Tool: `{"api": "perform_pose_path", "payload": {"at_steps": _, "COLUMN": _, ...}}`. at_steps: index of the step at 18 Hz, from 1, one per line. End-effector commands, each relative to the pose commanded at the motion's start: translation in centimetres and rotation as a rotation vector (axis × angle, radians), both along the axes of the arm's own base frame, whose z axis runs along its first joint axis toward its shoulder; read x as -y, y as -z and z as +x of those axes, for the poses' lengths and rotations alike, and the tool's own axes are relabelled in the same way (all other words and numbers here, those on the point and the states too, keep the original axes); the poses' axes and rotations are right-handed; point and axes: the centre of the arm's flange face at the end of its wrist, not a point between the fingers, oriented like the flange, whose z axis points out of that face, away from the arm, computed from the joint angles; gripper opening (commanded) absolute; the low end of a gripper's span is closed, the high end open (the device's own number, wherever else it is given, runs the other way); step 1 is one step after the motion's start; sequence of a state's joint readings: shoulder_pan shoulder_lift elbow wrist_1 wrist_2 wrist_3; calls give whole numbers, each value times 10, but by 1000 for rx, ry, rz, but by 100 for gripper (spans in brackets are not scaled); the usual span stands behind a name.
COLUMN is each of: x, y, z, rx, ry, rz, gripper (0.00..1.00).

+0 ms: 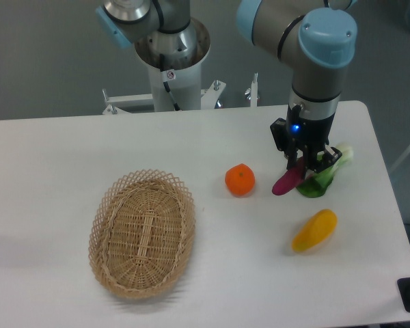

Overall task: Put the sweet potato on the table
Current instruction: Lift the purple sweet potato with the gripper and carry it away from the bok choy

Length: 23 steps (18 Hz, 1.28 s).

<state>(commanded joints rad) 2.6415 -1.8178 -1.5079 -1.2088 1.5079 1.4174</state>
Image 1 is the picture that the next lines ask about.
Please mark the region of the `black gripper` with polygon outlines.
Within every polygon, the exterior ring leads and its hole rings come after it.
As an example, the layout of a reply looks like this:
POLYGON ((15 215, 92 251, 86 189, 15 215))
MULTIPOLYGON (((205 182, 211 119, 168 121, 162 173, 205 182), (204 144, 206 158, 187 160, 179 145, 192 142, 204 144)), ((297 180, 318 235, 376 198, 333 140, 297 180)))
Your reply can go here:
POLYGON ((329 132, 335 114, 321 120, 302 117, 301 105, 288 106, 286 119, 278 118, 270 125, 277 149, 287 158, 286 169, 297 165, 298 150, 307 152, 307 170, 319 174, 332 167, 342 152, 328 146, 329 132))

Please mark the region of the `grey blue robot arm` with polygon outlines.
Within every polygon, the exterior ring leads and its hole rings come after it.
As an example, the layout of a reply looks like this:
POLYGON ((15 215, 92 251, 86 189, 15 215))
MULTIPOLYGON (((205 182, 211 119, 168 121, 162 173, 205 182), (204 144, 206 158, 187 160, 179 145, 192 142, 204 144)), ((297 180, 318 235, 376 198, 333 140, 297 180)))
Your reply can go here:
MULTIPOLYGON (((302 164, 319 173, 341 152, 329 132, 349 64, 357 24, 350 1, 242 1, 240 34, 293 71, 285 118, 271 125, 288 168, 302 164)), ((206 28, 191 16, 188 1, 105 1, 100 24, 120 47, 134 46, 147 64, 156 111, 198 109, 200 66, 210 48, 206 28)))

